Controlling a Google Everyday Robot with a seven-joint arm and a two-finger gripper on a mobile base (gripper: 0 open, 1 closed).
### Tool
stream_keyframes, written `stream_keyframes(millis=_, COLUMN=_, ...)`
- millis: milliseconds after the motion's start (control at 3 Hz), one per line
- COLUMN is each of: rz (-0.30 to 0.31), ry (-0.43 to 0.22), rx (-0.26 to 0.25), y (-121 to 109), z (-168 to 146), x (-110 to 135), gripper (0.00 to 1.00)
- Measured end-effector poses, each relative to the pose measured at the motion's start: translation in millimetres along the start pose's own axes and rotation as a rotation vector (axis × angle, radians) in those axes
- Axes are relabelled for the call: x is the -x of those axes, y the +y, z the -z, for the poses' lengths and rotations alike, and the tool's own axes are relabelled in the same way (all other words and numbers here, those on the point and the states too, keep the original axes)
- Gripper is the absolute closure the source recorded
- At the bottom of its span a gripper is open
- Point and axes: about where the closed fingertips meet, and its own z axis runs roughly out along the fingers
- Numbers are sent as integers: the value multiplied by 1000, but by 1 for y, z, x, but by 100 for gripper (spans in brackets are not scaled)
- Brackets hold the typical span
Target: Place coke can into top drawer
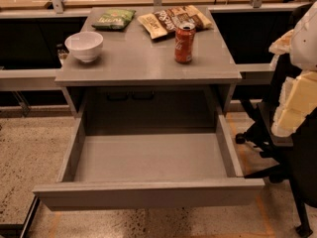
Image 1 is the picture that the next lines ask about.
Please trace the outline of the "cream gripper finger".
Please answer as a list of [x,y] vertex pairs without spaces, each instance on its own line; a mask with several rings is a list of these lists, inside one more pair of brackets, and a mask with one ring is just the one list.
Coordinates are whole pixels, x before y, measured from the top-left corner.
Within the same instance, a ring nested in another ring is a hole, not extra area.
[[282,85],[271,132],[277,137],[294,133],[317,107],[317,72],[303,70],[297,77],[288,77]]
[[293,30],[289,30],[283,34],[280,38],[274,41],[268,48],[268,50],[275,55],[284,55],[290,52],[290,43],[293,35]]

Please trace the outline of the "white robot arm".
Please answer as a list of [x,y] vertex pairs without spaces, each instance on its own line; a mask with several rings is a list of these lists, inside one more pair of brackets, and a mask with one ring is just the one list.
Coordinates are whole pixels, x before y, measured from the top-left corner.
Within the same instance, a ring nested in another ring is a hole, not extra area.
[[268,50],[278,56],[289,54],[290,63],[301,69],[282,84],[271,125],[274,136],[288,137],[317,107],[317,2]]

